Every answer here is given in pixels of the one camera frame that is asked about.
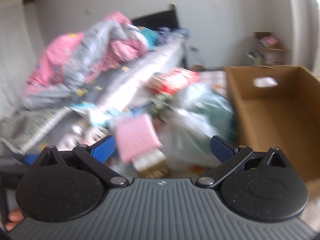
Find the black bed headboard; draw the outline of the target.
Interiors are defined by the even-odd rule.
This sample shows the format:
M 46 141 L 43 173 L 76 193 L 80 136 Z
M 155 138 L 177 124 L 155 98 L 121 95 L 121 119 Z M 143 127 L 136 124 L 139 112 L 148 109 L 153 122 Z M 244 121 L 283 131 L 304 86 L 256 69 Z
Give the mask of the black bed headboard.
M 146 36 L 147 41 L 150 43 L 150 50 L 156 47 L 163 47 L 173 38 L 182 36 L 184 41 L 182 42 L 180 67 L 188 69 L 185 41 L 190 34 L 188 28 L 182 28 L 180 25 L 175 3 L 171 3 L 168 10 L 133 18 L 131 21 Z

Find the green scrunchie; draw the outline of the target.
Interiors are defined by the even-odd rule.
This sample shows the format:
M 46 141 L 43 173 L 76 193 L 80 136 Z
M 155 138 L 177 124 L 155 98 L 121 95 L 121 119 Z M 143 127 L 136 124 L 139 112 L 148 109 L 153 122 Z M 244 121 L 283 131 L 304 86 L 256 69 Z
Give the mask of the green scrunchie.
M 161 119 L 164 112 L 169 109 L 173 100 L 173 96 L 167 92 L 161 92 L 156 94 L 151 99 L 151 105 L 149 108 L 149 114 L 153 119 Z

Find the white closet door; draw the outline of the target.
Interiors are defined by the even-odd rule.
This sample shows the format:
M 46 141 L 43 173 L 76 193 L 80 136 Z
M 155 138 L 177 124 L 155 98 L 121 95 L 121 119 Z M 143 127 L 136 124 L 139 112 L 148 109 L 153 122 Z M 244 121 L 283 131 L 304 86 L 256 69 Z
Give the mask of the white closet door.
M 1 0 L 1 117 L 19 104 L 43 49 L 35 4 Z

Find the pink striped cloth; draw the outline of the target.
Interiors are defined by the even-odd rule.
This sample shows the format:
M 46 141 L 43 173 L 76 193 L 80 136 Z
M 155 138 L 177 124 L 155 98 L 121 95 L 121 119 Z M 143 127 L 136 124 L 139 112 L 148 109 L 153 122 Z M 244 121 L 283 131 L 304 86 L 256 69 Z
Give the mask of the pink striped cloth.
M 113 135 L 120 161 L 127 164 L 151 150 L 162 147 L 151 117 L 147 114 L 117 122 Z

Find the brown cardboard box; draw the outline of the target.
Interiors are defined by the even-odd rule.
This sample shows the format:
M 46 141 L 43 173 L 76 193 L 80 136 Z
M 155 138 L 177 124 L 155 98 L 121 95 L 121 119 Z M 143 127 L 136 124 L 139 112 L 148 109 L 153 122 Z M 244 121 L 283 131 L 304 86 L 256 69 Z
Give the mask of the brown cardboard box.
M 305 181 L 319 178 L 319 79 L 303 66 L 226 67 L 238 142 L 280 148 Z

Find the pink and grey duvet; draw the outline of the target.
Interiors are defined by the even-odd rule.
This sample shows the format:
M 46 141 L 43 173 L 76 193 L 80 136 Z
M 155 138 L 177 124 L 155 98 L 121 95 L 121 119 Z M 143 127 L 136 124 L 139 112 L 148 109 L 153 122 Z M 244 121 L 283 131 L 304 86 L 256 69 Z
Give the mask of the pink and grey duvet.
M 34 111 L 68 104 L 101 73 L 149 51 L 141 30 L 113 12 L 87 30 L 56 37 L 43 51 L 19 102 Z

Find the small open cardboard box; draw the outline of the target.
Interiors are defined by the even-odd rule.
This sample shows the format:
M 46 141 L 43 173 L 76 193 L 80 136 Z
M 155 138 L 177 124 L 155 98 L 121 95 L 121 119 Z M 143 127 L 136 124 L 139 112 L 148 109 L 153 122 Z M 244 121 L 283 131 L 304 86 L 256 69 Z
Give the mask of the small open cardboard box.
M 253 48 L 246 53 L 249 65 L 271 67 L 285 63 L 287 50 L 272 32 L 254 32 L 249 40 Z

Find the gold foil packet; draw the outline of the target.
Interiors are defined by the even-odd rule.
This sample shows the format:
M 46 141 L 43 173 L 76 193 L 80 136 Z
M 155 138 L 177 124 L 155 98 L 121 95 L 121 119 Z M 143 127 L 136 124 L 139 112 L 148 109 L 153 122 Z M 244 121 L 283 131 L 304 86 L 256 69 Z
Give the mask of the gold foil packet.
M 132 161 L 132 166 L 142 178 L 163 178 L 169 173 L 167 159 L 160 150 L 154 150 Z

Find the red wet wipes pack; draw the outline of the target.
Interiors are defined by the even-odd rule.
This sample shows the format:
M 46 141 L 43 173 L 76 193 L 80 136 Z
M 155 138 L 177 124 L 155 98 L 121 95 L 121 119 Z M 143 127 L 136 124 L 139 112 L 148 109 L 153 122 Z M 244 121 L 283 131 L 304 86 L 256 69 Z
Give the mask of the red wet wipes pack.
M 174 68 L 166 73 L 157 73 L 147 82 L 147 86 L 156 94 L 168 93 L 170 95 L 197 83 L 200 79 L 198 72 L 184 68 Z

